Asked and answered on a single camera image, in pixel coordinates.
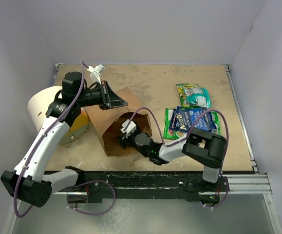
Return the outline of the teal white snack pack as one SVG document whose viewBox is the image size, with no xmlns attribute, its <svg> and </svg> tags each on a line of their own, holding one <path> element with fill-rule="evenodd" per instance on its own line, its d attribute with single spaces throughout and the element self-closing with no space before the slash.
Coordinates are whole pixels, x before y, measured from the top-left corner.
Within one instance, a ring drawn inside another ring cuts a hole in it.
<svg viewBox="0 0 282 234">
<path fill-rule="evenodd" d="M 188 102 L 193 107 L 210 108 L 211 101 L 208 90 L 204 87 L 184 88 Z"/>
</svg>

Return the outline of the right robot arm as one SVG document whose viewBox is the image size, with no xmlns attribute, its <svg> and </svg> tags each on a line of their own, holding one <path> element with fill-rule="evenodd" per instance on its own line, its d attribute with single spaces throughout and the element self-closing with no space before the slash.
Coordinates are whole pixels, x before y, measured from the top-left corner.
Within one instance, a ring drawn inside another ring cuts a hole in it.
<svg viewBox="0 0 282 234">
<path fill-rule="evenodd" d="M 172 160 L 188 156 L 203 164 L 202 187 L 207 191 L 219 185 L 219 172 L 223 166 L 228 142 L 221 135 L 195 128 L 188 138 L 174 145 L 155 142 L 138 127 L 132 130 L 120 129 L 119 142 L 122 148 L 132 147 L 142 156 L 156 165 L 163 165 Z"/>
</svg>

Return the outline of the white roll with orange end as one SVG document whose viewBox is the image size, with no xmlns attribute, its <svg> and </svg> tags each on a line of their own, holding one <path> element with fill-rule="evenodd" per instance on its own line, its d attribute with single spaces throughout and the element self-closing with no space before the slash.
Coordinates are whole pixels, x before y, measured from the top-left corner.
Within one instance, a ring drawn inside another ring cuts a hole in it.
<svg viewBox="0 0 282 234">
<path fill-rule="evenodd" d="M 46 111 L 49 105 L 54 101 L 55 95 L 62 86 L 52 86 L 46 88 L 30 98 L 27 104 L 27 109 L 30 117 L 34 123 L 36 130 L 39 132 L 44 119 L 46 118 Z M 59 145 L 64 145 L 72 142 L 76 138 L 82 136 L 89 128 L 89 116 L 84 108 L 81 108 L 80 115 L 75 119 L 70 130 L 61 139 Z"/>
</svg>

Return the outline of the green white chips bag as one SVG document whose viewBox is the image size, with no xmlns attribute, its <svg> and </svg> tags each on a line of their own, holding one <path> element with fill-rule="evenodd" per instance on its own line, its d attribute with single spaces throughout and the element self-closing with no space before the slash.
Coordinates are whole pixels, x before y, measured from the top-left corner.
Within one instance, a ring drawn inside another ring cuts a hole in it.
<svg viewBox="0 0 282 234">
<path fill-rule="evenodd" d="M 167 108 L 165 111 L 164 139 L 179 139 L 190 130 L 197 117 L 206 111 L 206 108 Z M 219 117 L 216 112 L 205 114 L 196 124 L 195 128 L 211 133 L 221 134 Z"/>
</svg>

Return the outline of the aluminium table frame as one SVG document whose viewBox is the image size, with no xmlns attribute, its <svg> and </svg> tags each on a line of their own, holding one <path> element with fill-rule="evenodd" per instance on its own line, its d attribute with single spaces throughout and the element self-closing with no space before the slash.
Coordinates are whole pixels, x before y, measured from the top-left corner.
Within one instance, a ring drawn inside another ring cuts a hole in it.
<svg viewBox="0 0 282 234">
<path fill-rule="evenodd" d="M 163 108 L 178 103 L 177 82 L 206 86 L 213 105 L 227 111 L 231 144 L 228 168 L 235 172 L 258 157 L 253 144 L 253 124 L 247 108 L 256 82 L 252 73 L 231 66 L 108 65 L 103 75 L 115 89 L 124 87 L 162 118 Z M 34 208 L 25 218 L 15 218 L 12 234 L 280 234 L 281 225 L 269 192 L 232 191 L 219 208 L 209 210 L 184 200 L 118 199 L 100 216 L 87 216 L 63 207 L 64 195 L 55 195 L 44 208 Z"/>
</svg>

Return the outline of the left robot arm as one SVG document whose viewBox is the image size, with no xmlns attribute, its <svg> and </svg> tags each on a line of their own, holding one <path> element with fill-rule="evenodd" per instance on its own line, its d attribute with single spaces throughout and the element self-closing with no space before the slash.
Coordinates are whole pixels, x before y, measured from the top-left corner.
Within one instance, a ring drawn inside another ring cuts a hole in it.
<svg viewBox="0 0 282 234">
<path fill-rule="evenodd" d="M 45 175 L 50 158 L 80 115 L 81 108 L 98 106 L 101 110 L 108 110 L 127 105 L 107 81 L 96 81 L 88 86 L 84 73 L 67 73 L 30 149 L 13 171 L 4 171 L 1 175 L 3 185 L 13 197 L 14 210 L 18 209 L 18 200 L 42 207 L 53 193 L 62 189 L 82 190 L 85 179 L 80 169 L 68 166 L 60 172 Z"/>
</svg>

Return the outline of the brown paper bag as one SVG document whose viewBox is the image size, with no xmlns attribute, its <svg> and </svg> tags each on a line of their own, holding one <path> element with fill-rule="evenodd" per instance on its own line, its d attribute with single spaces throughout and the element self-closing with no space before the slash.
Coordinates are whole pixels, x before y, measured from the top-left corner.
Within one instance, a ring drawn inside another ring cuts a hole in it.
<svg viewBox="0 0 282 234">
<path fill-rule="evenodd" d="M 128 87 L 116 91 L 116 94 L 128 105 L 104 111 L 98 106 L 90 106 L 86 111 L 103 150 L 103 156 L 99 158 L 120 159 L 132 166 L 141 155 L 134 148 L 123 149 L 118 138 L 122 136 L 120 131 L 122 124 L 131 118 L 134 111 L 143 107 L 143 104 Z"/>
</svg>

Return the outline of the blue Kettle chips bag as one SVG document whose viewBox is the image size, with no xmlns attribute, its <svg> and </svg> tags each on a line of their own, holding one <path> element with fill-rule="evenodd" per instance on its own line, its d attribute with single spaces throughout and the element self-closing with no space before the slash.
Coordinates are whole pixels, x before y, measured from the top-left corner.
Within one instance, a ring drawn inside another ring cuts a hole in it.
<svg viewBox="0 0 282 234">
<path fill-rule="evenodd" d="M 206 111 L 206 108 L 183 108 L 183 107 L 177 107 L 176 109 L 173 109 L 173 113 L 176 116 L 177 119 L 177 130 L 182 133 L 187 133 L 192 124 L 195 122 L 195 120 L 198 118 L 200 114 L 202 114 L 204 111 Z M 206 113 L 196 124 L 195 128 L 202 129 L 208 132 L 216 133 L 217 132 L 217 126 L 215 122 L 213 121 L 211 112 Z"/>
</svg>

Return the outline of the blue Burts chips bag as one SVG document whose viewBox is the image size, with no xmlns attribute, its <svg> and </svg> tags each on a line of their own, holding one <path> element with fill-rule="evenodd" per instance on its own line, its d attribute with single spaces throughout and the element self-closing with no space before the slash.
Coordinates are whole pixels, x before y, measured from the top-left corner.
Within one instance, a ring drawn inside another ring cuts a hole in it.
<svg viewBox="0 0 282 234">
<path fill-rule="evenodd" d="M 173 114 L 170 119 L 169 129 L 177 130 L 177 119 L 176 119 L 175 114 Z"/>
</svg>

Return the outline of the green Fox's candy bag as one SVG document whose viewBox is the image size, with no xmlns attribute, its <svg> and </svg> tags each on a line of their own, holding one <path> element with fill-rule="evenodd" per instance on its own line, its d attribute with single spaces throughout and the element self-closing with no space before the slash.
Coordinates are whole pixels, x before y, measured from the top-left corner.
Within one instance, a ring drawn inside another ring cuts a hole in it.
<svg viewBox="0 0 282 234">
<path fill-rule="evenodd" d="M 184 108 L 192 107 L 192 105 L 188 102 L 186 97 L 186 92 L 184 91 L 184 88 L 197 88 L 197 84 L 191 84 L 191 83 L 178 83 L 176 84 L 177 90 L 179 92 L 179 99 L 181 106 Z"/>
</svg>

